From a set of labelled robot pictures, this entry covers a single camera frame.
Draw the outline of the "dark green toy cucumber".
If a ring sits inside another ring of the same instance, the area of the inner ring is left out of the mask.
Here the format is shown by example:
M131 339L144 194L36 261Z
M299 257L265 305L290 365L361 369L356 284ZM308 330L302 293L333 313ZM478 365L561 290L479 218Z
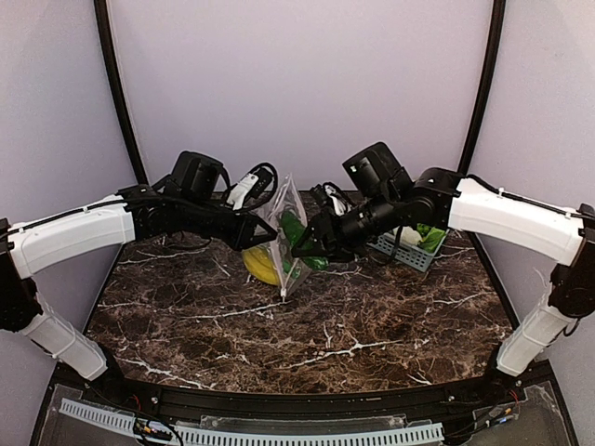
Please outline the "dark green toy cucumber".
M305 229L301 220L290 210L281 213L280 226L291 247L295 245ZM328 268L328 261L325 258L311 257L301 258L300 260L312 270L322 271Z

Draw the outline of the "yellow toy banana bunch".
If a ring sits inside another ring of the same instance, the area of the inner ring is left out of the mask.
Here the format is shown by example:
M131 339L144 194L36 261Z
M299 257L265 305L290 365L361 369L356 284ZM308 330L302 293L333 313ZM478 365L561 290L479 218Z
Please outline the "yellow toy banana bunch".
M242 258L247 271L257 280L275 286L280 284L276 268L266 248L255 246L244 250Z

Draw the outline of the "clear zip top bag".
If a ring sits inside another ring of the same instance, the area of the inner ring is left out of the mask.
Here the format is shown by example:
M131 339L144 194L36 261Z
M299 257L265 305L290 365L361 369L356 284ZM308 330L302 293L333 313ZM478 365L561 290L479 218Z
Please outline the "clear zip top bag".
M243 261L254 279L276 286L285 302L312 272L303 259L292 255L307 216L291 174L284 177L273 198L257 214L277 231L277 236L272 242L243 251Z

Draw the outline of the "white toy radish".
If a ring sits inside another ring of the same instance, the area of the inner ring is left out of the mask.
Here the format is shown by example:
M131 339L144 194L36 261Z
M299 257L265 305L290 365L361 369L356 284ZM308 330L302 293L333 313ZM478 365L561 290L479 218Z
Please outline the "white toy radish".
M400 244L417 246L423 239L422 235L419 232L410 227L401 227L400 231Z

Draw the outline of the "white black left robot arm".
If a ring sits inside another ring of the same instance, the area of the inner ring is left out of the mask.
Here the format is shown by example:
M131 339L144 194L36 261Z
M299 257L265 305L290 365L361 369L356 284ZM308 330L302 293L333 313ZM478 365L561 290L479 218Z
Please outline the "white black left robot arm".
M273 241L277 232L256 211L278 189L272 164L252 167L231 183L224 164L184 151L170 174L54 216L12 225L1 221L1 328L34 342L53 359L95 383L122 377L107 348L59 315L34 275L110 246L165 234L194 233L234 251Z

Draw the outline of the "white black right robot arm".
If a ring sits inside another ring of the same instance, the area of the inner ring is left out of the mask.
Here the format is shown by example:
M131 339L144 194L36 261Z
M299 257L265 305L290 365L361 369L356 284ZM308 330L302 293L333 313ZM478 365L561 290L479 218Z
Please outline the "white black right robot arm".
M364 202L342 215L324 208L292 249L294 257L350 262L378 236L427 225L486 235L555 261L550 286L495 354L494 368L517 377L569 326L594 311L594 210L541 203L481 178L429 168L410 178L387 144L375 143L343 163Z

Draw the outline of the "blue plastic vegetable basket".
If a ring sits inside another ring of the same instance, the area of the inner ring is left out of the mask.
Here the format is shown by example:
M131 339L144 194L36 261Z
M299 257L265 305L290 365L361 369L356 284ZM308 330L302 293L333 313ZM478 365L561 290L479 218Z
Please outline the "blue plastic vegetable basket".
M430 264L440 252L440 249L443 246L443 242L446 238L446 235L448 234L448 231L446 232L443 241L439 244L436 251L432 254L427 253L426 251L420 249L418 246L411 246L400 243L397 246L396 251L393 251L397 233L397 229L386 232L378 236L374 241L370 242L368 246L375 249L381 254L387 255L398 262L412 267L413 269L425 272L428 270Z

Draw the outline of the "green toy lettuce leaf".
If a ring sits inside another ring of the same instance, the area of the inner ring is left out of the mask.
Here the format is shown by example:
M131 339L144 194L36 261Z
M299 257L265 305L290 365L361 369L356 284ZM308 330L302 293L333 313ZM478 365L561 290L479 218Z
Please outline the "green toy lettuce leaf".
M421 236L421 240L417 243L417 246L430 254L436 251L446 234L445 230L424 224L418 224L416 231Z

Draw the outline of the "black left frame post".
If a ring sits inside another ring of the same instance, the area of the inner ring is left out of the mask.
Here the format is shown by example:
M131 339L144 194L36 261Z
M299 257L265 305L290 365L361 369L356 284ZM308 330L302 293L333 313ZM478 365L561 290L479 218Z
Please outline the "black left frame post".
M132 167L135 180L141 184L148 183L148 177L141 160L139 145L126 103L125 90L120 76L116 57L115 44L112 35L112 26L108 2L95 0L93 2L95 18L98 29L99 45L103 57L105 72L112 96L112 104L116 113L126 153Z

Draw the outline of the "black frame post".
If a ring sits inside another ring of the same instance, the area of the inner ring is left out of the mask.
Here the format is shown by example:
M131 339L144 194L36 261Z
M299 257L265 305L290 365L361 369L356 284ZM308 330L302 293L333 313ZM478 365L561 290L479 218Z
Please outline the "black frame post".
M483 57L483 65L478 83L477 94L469 120L469 128L459 158L457 172L467 174L475 153L477 141L482 129L483 117L496 71L497 56L503 30L506 0L494 0Z
M105 72L112 96L112 104L116 113L126 153L132 167L135 180L141 184L148 183L148 177L141 160L139 145L126 103L125 90L120 76L116 57L115 44L112 35L112 26L108 2L95 0L93 2L95 18L98 29L99 45L103 57Z

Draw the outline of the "black right frame post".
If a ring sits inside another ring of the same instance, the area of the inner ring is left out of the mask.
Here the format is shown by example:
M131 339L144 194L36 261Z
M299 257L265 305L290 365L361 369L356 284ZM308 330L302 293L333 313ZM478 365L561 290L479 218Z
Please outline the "black right frame post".
M469 128L459 158L457 172L467 174L475 153L477 141L482 129L483 117L496 71L497 56L503 30L506 0L494 0L483 57L483 65L478 83L477 94L469 120Z

